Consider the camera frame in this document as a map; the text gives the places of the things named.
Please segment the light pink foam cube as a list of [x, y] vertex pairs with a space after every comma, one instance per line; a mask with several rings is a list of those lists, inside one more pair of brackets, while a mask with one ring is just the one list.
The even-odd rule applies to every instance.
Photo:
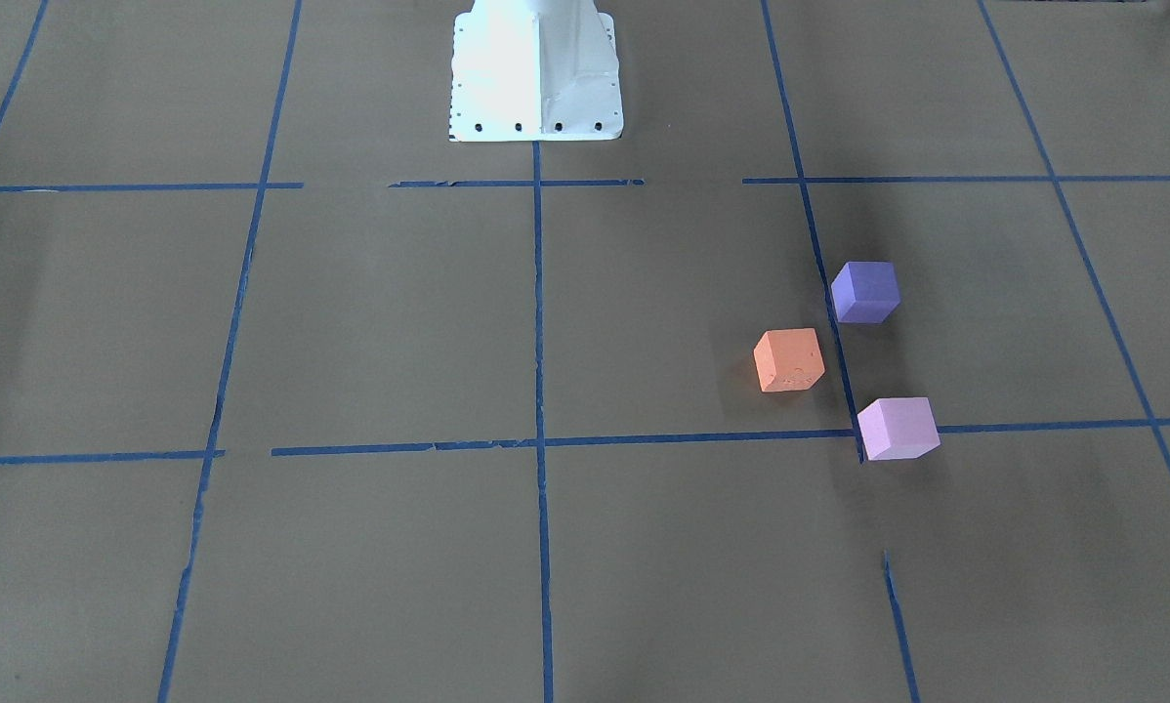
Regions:
[[856, 421], [867, 460], [924, 457], [941, 444], [928, 397], [879, 397]]

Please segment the dark purple foam cube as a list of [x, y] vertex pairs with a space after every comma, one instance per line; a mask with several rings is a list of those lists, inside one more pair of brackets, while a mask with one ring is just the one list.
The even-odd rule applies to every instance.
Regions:
[[830, 292], [839, 323], [885, 323], [901, 303], [897, 273], [890, 262], [844, 263], [831, 281]]

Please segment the orange foam cube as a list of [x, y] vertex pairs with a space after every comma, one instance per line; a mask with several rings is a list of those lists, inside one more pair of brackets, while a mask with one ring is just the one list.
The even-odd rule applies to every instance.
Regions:
[[768, 394], [807, 391], [825, 374], [813, 328], [768, 330], [756, 343], [753, 363], [760, 392]]

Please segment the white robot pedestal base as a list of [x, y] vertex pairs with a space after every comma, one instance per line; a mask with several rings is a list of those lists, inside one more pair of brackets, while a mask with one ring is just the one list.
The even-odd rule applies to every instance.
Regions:
[[594, 1], [475, 1], [452, 40], [450, 142], [622, 137], [615, 22]]

